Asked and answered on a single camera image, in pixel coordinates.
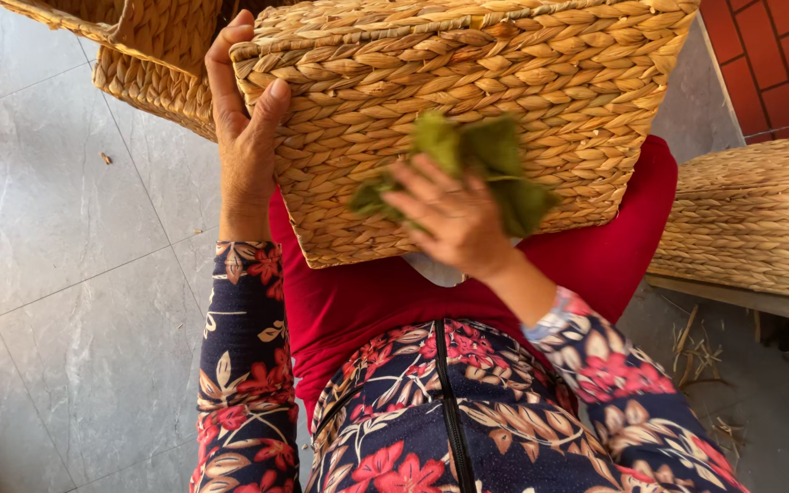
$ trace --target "navy floral top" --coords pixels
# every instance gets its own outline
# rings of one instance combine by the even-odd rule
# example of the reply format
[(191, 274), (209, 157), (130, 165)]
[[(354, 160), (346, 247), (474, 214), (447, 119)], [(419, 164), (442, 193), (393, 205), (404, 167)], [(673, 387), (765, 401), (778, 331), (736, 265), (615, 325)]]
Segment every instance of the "navy floral top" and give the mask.
[[(268, 243), (217, 245), (193, 493), (301, 490), (279, 256)], [(368, 341), (319, 398), (302, 488), (747, 491), (662, 367), (577, 295), (560, 288), (550, 314), (524, 332), (532, 350), (470, 320)], [(575, 395), (594, 432), (576, 418)]]

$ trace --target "sleeve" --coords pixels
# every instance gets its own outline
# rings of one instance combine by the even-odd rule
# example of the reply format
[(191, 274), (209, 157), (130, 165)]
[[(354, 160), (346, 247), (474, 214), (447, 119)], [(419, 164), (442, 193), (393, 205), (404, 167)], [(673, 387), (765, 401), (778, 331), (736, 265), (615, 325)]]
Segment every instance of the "sleeve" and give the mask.
[(550, 313), (522, 332), (586, 403), (622, 473), (671, 491), (747, 492), (662, 366), (578, 295), (559, 287)]
[(279, 246), (216, 245), (189, 492), (300, 491)]

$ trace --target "person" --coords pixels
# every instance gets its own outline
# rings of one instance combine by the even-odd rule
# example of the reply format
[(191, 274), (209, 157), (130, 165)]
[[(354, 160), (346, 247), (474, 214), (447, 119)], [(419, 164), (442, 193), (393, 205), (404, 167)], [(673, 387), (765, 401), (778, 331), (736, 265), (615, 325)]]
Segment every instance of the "person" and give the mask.
[[(423, 156), (393, 164), (405, 189), (384, 199), (470, 279), (442, 288), (400, 258), (313, 270), (274, 184), (289, 85), (269, 84), (248, 118), (228, 57), (252, 23), (241, 12), (206, 57), (222, 210), (191, 491), (746, 491), (663, 368), (612, 323), (673, 202), (663, 140), (644, 143), (612, 222), (517, 247), (480, 179)], [(303, 485), (295, 395), (312, 416)]]

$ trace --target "red brick wall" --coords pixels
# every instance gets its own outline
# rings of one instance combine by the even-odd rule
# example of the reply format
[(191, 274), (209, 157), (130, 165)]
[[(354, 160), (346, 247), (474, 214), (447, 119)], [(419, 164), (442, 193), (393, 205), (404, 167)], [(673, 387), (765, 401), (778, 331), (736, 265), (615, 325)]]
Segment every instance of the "red brick wall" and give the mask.
[(702, 0), (702, 18), (749, 144), (789, 137), (789, 0)]

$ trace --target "woven basket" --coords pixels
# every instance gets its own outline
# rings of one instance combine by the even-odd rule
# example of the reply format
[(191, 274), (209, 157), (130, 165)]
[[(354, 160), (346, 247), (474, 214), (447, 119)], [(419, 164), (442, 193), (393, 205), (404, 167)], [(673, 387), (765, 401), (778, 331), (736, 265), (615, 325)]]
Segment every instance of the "woven basket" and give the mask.
[(201, 76), (193, 77), (100, 47), (93, 67), (93, 84), (135, 108), (216, 141), (212, 95), (205, 68)]
[(222, 0), (0, 0), (0, 5), (142, 60), (199, 75)]
[(249, 111), (294, 95), (276, 172), (311, 267), (416, 251), (355, 187), (410, 146), (418, 112), (510, 113), (526, 174), (562, 199), (538, 231), (608, 222), (663, 100), (699, 0), (321, 0), (261, 13), (231, 50)]
[(648, 272), (789, 295), (789, 140), (681, 165)]

